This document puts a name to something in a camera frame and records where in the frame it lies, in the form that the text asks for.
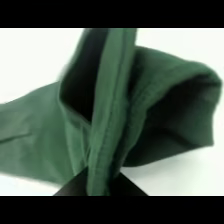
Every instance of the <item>white background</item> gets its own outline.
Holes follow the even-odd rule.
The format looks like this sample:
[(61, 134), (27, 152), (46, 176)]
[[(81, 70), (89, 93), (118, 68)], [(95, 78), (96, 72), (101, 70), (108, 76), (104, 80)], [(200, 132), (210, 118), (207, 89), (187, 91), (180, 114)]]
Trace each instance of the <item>white background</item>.
[[(0, 29), (0, 103), (56, 81), (83, 29)], [(139, 29), (137, 45), (208, 64), (224, 78), (224, 29)], [(224, 195), (224, 99), (215, 146), (123, 173), (150, 195)], [(0, 175), (0, 195), (52, 195), (58, 186)]]

